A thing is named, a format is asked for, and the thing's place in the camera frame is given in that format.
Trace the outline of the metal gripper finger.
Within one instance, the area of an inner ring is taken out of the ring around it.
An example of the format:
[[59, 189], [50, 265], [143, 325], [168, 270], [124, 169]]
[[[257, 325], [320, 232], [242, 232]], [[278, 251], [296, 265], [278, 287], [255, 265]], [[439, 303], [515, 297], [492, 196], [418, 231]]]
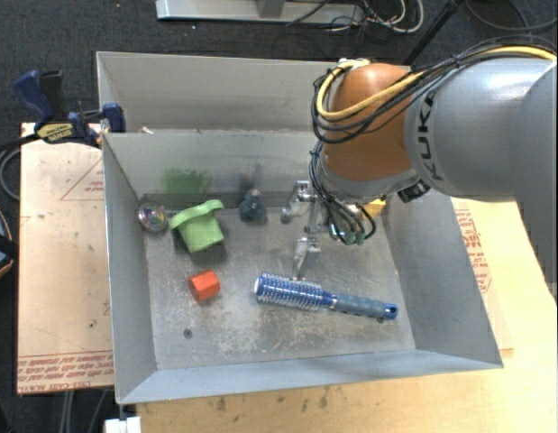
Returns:
[[308, 180], [298, 180], [281, 209], [280, 222], [291, 223], [295, 217], [303, 216], [316, 201], [316, 194]]
[[297, 240], [292, 267], [292, 277], [302, 281], [315, 267], [322, 250], [314, 237], [302, 237]]

